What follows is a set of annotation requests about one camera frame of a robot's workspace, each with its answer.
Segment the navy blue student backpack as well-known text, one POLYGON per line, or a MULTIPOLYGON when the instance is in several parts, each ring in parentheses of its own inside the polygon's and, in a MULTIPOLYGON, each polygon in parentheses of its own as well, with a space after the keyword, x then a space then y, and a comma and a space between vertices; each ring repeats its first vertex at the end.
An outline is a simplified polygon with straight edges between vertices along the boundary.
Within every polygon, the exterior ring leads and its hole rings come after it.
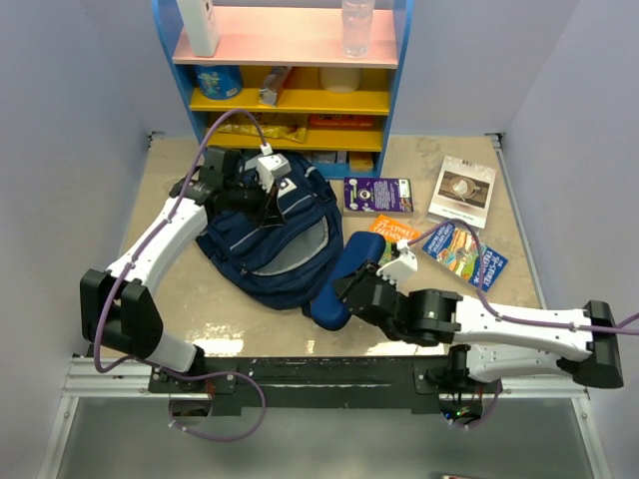
POLYGON ((221 275, 258 302, 277 310, 312 301, 343 250, 342 216, 330 182, 297 152, 278 206, 285 222, 258 228, 241 213, 224 212, 196 238, 200 251, 221 275))

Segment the blue Treehouse book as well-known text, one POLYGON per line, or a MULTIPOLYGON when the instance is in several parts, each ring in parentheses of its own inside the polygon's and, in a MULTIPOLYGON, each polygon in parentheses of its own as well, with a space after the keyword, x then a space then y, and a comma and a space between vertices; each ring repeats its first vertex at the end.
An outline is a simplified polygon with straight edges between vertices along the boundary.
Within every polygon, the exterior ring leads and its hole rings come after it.
MULTIPOLYGON (((488 292, 508 265, 508 259, 493 248, 481 245, 483 283, 481 289, 488 292)), ((478 286, 480 280, 479 255, 472 234, 455 224, 447 224, 433 233, 422 250, 444 268, 478 286)))

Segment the blue zippered pencil case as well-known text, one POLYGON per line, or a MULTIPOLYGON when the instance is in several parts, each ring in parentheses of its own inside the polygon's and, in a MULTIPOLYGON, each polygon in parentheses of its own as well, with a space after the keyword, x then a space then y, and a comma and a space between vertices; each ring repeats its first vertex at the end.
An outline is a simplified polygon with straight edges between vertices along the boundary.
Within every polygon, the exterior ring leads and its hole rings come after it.
POLYGON ((319 327, 336 331, 350 319, 343 295, 355 273, 368 262, 378 262, 385 250, 383 236, 356 232, 347 241, 332 272, 311 304, 311 317, 319 327))

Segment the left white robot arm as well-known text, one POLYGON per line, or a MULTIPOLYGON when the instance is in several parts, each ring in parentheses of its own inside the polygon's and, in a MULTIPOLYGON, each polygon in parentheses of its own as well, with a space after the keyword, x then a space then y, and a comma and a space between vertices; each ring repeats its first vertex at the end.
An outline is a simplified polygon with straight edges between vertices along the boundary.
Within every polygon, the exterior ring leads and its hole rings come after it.
POLYGON ((172 370, 185 391, 200 389, 207 367, 197 346, 169 333, 154 301, 164 275, 184 248, 219 214, 236 212, 258 227, 279 226, 278 196, 291 171, 269 148, 243 162, 238 152, 213 149, 202 165, 175 183, 144 234, 105 270, 80 281, 81 327, 94 348, 103 346, 172 370))

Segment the yellow snack bag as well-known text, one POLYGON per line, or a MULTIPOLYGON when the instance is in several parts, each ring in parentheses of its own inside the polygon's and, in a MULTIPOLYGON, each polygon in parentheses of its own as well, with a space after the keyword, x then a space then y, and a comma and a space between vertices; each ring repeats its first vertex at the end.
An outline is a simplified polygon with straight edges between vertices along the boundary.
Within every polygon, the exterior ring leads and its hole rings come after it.
MULTIPOLYGON (((309 125, 308 115, 298 114, 255 114, 259 129, 266 139, 289 140, 303 143, 309 125)), ((218 131, 227 134, 258 137, 259 129, 245 116, 233 116, 224 120, 218 131)))

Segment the purple paperback book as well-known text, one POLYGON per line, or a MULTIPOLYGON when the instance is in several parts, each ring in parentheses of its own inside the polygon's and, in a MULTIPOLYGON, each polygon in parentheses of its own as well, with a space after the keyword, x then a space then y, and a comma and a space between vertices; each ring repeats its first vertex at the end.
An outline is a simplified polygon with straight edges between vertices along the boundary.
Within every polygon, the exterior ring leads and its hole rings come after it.
POLYGON ((347 215, 412 215, 412 188, 409 179, 343 179, 343 212, 347 215))

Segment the orange Treehouse book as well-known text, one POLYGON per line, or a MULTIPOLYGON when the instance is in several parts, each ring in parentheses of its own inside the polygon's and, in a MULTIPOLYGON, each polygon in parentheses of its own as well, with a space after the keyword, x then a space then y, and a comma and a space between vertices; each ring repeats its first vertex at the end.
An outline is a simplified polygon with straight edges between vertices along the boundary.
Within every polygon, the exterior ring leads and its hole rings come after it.
POLYGON ((379 215, 368 230, 381 235, 385 240, 385 249, 378 262, 379 265, 385 265, 392 260, 391 251, 394 243, 399 240, 414 240, 420 236, 418 230, 385 215, 379 215))

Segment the small boxes bottom shelf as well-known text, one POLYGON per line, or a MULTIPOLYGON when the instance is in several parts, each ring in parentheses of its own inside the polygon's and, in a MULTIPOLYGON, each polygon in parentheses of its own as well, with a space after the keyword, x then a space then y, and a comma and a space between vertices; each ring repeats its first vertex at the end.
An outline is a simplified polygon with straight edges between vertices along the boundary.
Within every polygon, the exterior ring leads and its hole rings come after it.
MULTIPOLYGON (((259 149, 225 149, 218 147, 208 147, 205 149, 206 158, 212 158, 217 150, 230 150, 239 155, 235 165, 238 173, 254 169, 257 161, 255 157, 261 155, 259 149)), ((354 152, 354 151, 295 151, 295 150, 274 150, 275 154, 281 154, 287 158, 290 164, 311 165, 316 168, 325 178, 342 179, 357 175, 373 175, 376 169, 376 161, 379 153, 354 152)))

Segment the orange red snack box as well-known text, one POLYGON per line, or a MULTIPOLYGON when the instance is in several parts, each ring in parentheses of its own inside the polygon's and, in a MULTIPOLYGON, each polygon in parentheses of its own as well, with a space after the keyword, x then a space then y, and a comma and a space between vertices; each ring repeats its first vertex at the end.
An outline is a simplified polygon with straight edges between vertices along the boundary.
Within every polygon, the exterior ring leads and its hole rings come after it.
POLYGON ((311 114, 309 125, 320 129, 369 130, 375 124, 375 116, 343 114, 311 114))

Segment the white coffee cover book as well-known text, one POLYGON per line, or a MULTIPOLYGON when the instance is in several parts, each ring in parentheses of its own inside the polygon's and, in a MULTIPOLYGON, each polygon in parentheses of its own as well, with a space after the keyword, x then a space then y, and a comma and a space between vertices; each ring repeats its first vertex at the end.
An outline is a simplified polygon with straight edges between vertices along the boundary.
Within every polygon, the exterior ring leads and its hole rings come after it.
POLYGON ((483 230, 496 182, 491 167, 453 156, 445 156, 428 207, 433 222, 462 220, 483 230))

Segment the blue colourful shelf unit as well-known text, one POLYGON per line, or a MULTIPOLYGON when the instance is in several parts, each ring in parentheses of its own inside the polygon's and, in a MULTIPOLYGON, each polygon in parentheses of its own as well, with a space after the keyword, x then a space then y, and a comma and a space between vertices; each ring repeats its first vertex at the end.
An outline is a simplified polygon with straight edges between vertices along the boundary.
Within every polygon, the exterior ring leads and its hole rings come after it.
POLYGON ((354 151, 379 153, 373 175, 382 172, 400 78, 407 53, 414 4, 393 1, 374 12, 370 47, 362 59, 340 49, 338 8, 222 6, 214 16, 222 34, 212 58, 194 55, 179 8, 174 1, 151 4, 157 35, 195 137, 202 140, 221 113, 240 108, 252 113, 343 114, 375 116, 369 130, 309 127, 306 140, 273 140, 277 150, 354 151), (215 101, 199 88, 197 65, 239 66, 244 89, 236 97, 215 101), (259 91, 272 67, 293 67, 275 107, 259 103, 259 91), (350 94, 335 94, 320 85, 321 67, 359 68, 361 84, 350 94))

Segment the blue snack canister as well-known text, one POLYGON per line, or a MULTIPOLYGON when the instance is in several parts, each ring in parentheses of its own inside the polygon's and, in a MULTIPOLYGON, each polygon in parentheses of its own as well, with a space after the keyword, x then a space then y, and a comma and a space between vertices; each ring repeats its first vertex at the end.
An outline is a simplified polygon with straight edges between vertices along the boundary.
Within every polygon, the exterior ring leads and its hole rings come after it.
POLYGON ((210 100, 229 100, 239 95, 244 89, 244 81, 239 66, 197 65, 195 72, 201 93, 210 100))

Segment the cream round container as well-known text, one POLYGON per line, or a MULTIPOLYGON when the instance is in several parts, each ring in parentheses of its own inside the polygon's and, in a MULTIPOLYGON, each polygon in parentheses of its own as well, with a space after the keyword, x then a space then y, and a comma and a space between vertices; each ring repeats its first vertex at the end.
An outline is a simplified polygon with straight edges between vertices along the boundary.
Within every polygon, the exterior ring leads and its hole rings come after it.
POLYGON ((335 94, 350 94, 361 84, 362 70, 359 68, 321 67, 319 83, 323 89, 335 94))

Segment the white rectangular bottle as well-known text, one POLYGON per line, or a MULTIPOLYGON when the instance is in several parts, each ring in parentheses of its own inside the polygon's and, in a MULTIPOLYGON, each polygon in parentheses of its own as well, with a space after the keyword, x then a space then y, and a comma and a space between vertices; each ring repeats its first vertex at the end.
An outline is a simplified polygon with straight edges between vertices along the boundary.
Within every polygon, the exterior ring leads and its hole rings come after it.
POLYGON ((210 0, 178 0, 177 5, 194 55, 214 57, 220 33, 215 22, 213 3, 210 0))

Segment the black metal base plate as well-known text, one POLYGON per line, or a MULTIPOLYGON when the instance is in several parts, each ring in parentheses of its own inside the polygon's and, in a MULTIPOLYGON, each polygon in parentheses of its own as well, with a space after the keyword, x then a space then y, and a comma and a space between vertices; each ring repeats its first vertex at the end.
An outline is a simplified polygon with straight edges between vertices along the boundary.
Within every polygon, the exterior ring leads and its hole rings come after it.
POLYGON ((461 364, 463 353, 435 356, 355 357, 208 357, 215 416, 238 416, 262 405, 250 383, 262 389, 269 408, 403 409, 438 414, 463 395, 501 389, 495 381, 481 386, 461 364))

